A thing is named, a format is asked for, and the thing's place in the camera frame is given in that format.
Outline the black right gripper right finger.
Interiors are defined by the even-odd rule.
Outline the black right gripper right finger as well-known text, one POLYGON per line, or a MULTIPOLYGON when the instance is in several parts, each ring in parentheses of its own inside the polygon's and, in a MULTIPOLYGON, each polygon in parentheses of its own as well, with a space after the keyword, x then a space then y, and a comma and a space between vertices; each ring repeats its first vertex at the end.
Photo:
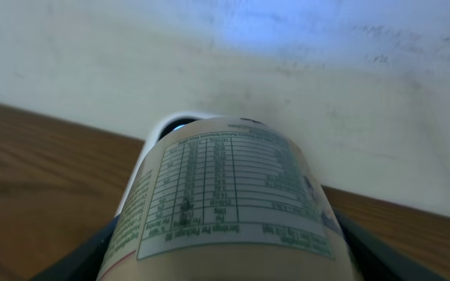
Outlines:
POLYGON ((334 209, 345 240, 365 280, 445 281, 411 258, 399 253, 334 209))

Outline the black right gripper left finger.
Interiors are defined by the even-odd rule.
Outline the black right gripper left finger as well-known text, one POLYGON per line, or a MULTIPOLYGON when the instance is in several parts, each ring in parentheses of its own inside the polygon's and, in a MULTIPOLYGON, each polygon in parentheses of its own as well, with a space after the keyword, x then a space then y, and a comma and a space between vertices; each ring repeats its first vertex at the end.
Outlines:
POLYGON ((30 281, 95 281, 119 218, 30 281))

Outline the green-lidded white jar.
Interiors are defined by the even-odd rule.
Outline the green-lidded white jar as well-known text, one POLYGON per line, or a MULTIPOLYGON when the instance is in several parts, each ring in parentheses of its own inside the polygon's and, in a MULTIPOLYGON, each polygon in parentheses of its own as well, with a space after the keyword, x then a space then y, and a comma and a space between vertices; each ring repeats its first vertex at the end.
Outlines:
POLYGON ((189 123, 137 163, 100 280, 360 280, 289 138, 247 119, 189 123))

